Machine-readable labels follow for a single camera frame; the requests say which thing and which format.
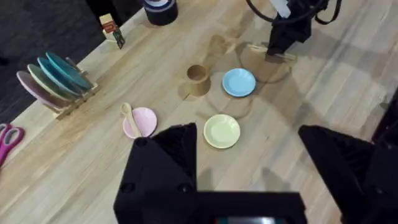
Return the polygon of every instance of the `wooden table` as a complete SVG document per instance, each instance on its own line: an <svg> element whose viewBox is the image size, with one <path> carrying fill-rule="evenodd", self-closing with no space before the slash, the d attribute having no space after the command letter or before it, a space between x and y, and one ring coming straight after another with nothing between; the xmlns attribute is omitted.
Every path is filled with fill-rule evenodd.
<svg viewBox="0 0 398 224"><path fill-rule="evenodd" d="M268 1L254 2L272 12ZM178 3L173 24L153 27L140 11L121 29L122 50L103 43L80 63L101 90L71 116L56 121L35 102L14 120L27 135L0 173L0 223L116 223L112 205L132 144L121 128L125 101L154 109L157 131L197 123L199 189L299 191L310 223L338 223L340 213L297 130L320 124L370 138L383 113L379 104L397 85L398 3L344 1L336 22L314 24L313 37L289 51L298 62L282 75L274 71L282 64L265 66L264 54L246 47L267 41L271 25L243 0ZM196 63L211 69L211 90L186 97L182 77ZM232 99L220 86L234 67L266 83L248 98ZM225 151L201 134L218 113L241 125L239 142Z"/></svg>

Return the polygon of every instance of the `yellow plate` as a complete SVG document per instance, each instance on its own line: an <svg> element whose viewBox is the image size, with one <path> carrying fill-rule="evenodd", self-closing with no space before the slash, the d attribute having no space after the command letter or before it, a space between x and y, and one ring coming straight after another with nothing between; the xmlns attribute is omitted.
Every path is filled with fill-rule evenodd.
<svg viewBox="0 0 398 224"><path fill-rule="evenodd" d="M30 74L32 75L32 78L39 84L45 91L50 93L51 95L65 101L73 101L76 98L72 96L69 93L64 92L61 90L57 84L55 84L53 81L51 81L42 71L41 68L39 68L36 65L28 64L27 69L29 70Z"/></svg>
<svg viewBox="0 0 398 224"><path fill-rule="evenodd" d="M238 141L241 135L241 128L233 117L218 114L206 121L203 134L211 146L218 149L226 149Z"/></svg>

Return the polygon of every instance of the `plate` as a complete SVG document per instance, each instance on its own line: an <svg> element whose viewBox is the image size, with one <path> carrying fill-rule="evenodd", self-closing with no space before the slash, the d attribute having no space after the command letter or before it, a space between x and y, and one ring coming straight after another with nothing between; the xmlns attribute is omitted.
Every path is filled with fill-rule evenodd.
<svg viewBox="0 0 398 224"><path fill-rule="evenodd" d="M157 126L157 118L156 114L151 109L143 107L134 108L132 110L132 116L134 117L142 137L148 137L155 131ZM126 118L123 121L123 131L127 137L131 139L136 138L131 131L129 121Z"/></svg>
<svg viewBox="0 0 398 224"><path fill-rule="evenodd" d="M32 76L23 71L17 72L17 78L19 79L22 86L36 99L41 101L42 103L52 106L54 108L63 108L67 105L67 102L58 99L50 95L47 91L45 91L36 81L32 78Z"/></svg>
<svg viewBox="0 0 398 224"><path fill-rule="evenodd" d="M80 96L80 90L76 86L72 85L61 73L59 73L58 70L55 69L47 59L39 57L37 58L37 61L43 72L51 79L51 81L68 93L71 93L75 96Z"/></svg>
<svg viewBox="0 0 398 224"><path fill-rule="evenodd" d="M226 149L238 141L241 128L233 117L218 114L206 121L203 135L211 146L217 149Z"/></svg>
<svg viewBox="0 0 398 224"><path fill-rule="evenodd" d="M32 78L39 84L44 90L49 92L51 95L60 98L65 101L73 101L76 98L69 93L61 90L53 81L51 81L38 66L28 64L27 69L29 70Z"/></svg>
<svg viewBox="0 0 398 224"><path fill-rule="evenodd" d="M231 96L244 97L256 87L254 75L243 68L234 68L223 77L223 88Z"/></svg>
<svg viewBox="0 0 398 224"><path fill-rule="evenodd" d="M45 54L52 66L54 66L54 68L56 68L58 72L70 82L78 85L84 90L89 90L91 88L91 85L81 77L75 68L73 68L68 62L64 61L64 59L51 52L47 52Z"/></svg>

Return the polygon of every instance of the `pink scissors handle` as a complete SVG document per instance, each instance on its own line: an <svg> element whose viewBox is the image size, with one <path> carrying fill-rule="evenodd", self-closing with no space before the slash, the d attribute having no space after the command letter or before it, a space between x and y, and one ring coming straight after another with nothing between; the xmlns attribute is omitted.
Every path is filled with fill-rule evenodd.
<svg viewBox="0 0 398 224"><path fill-rule="evenodd" d="M10 128L11 125L1 129L3 124L0 125L0 167L3 165L8 153L14 148L22 138L24 138L25 131L22 128Z"/></svg>
<svg viewBox="0 0 398 224"><path fill-rule="evenodd" d="M0 124L0 142L2 142L8 130L10 130L11 128L11 124Z"/></svg>

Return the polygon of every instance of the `wooden spoon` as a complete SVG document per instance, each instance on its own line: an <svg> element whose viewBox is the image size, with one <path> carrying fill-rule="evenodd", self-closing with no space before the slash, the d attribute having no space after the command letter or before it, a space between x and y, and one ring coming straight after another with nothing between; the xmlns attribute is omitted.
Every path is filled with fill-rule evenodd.
<svg viewBox="0 0 398 224"><path fill-rule="evenodd" d="M122 106L120 107L120 111L122 114L126 117L126 119L129 121L131 125L131 131L133 135L138 138L142 137L141 132L139 131L136 122L134 121L134 117L132 116L132 109L129 103L123 103Z"/></svg>

